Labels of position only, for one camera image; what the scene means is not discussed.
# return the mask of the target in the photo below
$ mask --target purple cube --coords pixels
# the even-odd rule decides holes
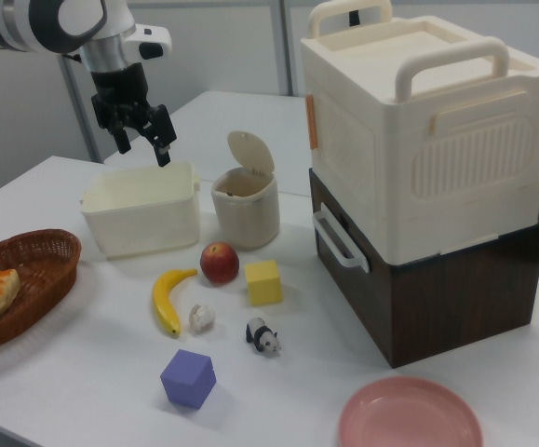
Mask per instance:
[[[179,349],[161,373],[161,383],[170,402],[201,408],[215,385],[211,358]]]

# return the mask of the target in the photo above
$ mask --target white table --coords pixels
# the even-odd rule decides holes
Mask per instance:
[[[0,430],[47,447],[336,445],[340,411],[364,385],[394,375],[435,380],[482,424],[486,446],[539,447],[539,287],[532,325],[391,370],[315,252],[308,197],[281,195],[280,234],[242,264],[276,259],[279,305],[251,308],[244,275],[212,288],[201,277],[175,290],[181,315],[216,309],[215,326],[179,339],[155,321],[158,274],[197,266],[219,235],[203,182],[201,240],[181,251],[107,262],[79,210],[90,179],[113,168],[50,158],[0,190],[0,240],[59,227],[83,252],[71,292],[25,334],[0,346]],[[244,340],[249,318],[278,331],[269,359]],[[201,410],[170,404],[159,374],[179,349],[209,355],[218,383]]]
[[[170,145],[172,161],[189,160],[202,180],[218,179],[240,165],[227,143],[228,133],[244,130],[261,138],[272,153],[280,192],[310,196],[311,167],[303,98],[207,91],[171,115],[178,140]],[[156,164],[144,137],[131,142],[126,154],[115,153],[104,164],[136,168]]]

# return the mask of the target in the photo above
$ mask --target trash can lid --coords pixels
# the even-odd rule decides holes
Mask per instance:
[[[276,168],[267,145],[252,133],[234,130],[228,135],[228,145],[237,162],[255,174],[271,174]]]

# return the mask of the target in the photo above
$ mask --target red apple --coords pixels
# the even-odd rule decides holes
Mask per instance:
[[[213,242],[201,253],[201,270],[212,284],[225,284],[238,275],[240,260],[227,242]]]

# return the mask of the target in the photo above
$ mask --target wicker basket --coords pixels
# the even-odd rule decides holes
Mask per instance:
[[[73,287],[81,253],[78,238],[64,230],[38,230],[0,242],[0,270],[17,269],[20,290],[0,315],[0,345],[32,327]]]

